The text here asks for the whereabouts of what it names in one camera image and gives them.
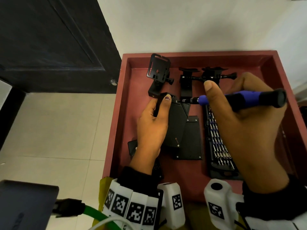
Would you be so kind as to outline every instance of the white cable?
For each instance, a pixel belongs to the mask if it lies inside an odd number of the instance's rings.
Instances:
[[[111,221],[121,221],[124,222],[125,224],[127,224],[129,226],[129,228],[131,228],[132,230],[136,230],[135,227],[131,224],[131,222],[127,219],[125,219],[124,217],[121,216],[113,216],[113,217],[109,217],[105,220],[100,221],[98,224],[96,224],[95,226],[91,227],[89,230],[96,230],[98,227],[100,227],[101,225],[104,225],[106,223],[109,223]]]

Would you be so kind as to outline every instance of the fingernail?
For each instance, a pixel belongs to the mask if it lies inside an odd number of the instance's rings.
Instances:
[[[205,81],[204,86],[205,86],[205,91],[208,91],[209,89],[211,89],[212,88],[211,81]]]

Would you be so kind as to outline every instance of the right hand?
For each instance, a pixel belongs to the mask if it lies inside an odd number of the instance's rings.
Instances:
[[[223,143],[249,189],[272,193],[285,188],[289,178],[275,158],[274,143],[286,105],[282,108],[257,106],[236,113],[215,82],[205,81],[204,86]],[[243,73],[227,93],[241,90],[273,89],[253,74]]]

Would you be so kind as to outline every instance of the tiled floor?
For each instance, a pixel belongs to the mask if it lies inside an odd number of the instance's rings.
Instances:
[[[58,198],[98,208],[114,102],[115,94],[28,94],[0,151],[0,181],[57,185]],[[85,230],[92,222],[51,217],[47,230]]]

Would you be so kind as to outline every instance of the green cable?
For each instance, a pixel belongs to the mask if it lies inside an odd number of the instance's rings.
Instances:
[[[98,220],[98,221],[102,221],[105,220],[106,218],[108,218],[105,214],[103,214],[102,212],[96,210],[95,208],[92,208],[90,206],[85,205],[85,209],[83,214],[88,215],[90,217],[93,217],[94,219]],[[113,221],[106,223],[106,226],[111,229],[111,230],[121,230],[120,227],[118,227],[118,225],[116,223],[114,223]]]

